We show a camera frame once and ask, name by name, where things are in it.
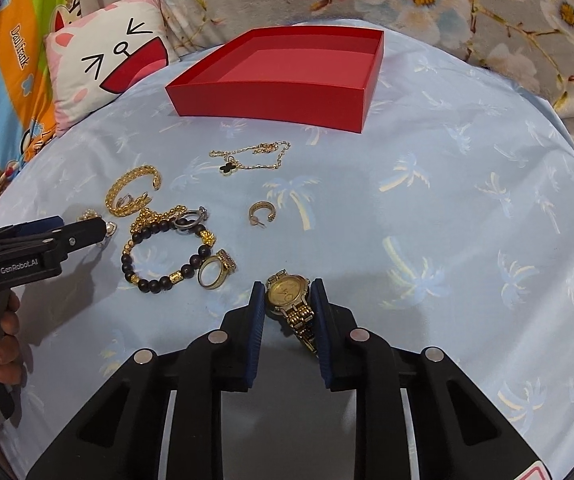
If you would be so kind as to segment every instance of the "human hand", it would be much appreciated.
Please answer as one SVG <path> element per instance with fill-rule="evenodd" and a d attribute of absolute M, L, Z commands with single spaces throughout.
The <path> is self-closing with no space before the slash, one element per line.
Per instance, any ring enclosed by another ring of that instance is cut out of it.
<path fill-rule="evenodd" d="M 16 311 L 20 308 L 20 300 L 14 292 L 9 296 L 7 310 L 0 318 L 0 326 L 5 336 L 0 340 L 0 383 L 20 384 L 22 366 L 14 362 L 20 355 L 20 345 L 14 337 L 20 330 L 20 322 Z"/>

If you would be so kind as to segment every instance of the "cat pillow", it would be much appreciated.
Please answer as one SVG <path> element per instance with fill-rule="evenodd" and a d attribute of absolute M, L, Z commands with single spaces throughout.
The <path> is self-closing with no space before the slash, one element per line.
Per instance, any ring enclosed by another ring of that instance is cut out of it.
<path fill-rule="evenodd" d="M 122 0 L 45 37 L 57 135 L 177 59 L 159 0 Z"/>

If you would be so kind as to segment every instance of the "watch face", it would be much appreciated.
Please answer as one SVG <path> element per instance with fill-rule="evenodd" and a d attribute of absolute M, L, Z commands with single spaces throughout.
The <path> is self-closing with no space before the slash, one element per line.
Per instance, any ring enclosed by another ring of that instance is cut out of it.
<path fill-rule="evenodd" d="M 269 289 L 268 299 L 276 306 L 287 306 L 303 291 L 303 283 L 298 276 L 285 276 Z"/>

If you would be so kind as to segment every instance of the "open red box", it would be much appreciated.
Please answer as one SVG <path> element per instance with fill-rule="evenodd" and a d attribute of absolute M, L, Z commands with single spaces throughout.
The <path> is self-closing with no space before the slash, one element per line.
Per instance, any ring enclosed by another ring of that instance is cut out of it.
<path fill-rule="evenodd" d="M 381 30 L 256 28 L 166 86 L 181 116 L 289 121 L 361 133 L 384 51 Z"/>

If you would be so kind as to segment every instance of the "colorful blanket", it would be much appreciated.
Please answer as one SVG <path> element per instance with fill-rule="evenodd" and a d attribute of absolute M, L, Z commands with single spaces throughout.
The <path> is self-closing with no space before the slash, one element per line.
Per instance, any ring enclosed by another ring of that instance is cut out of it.
<path fill-rule="evenodd" d="M 54 134 L 42 38 L 79 15 L 78 0 L 0 0 L 0 194 Z"/>

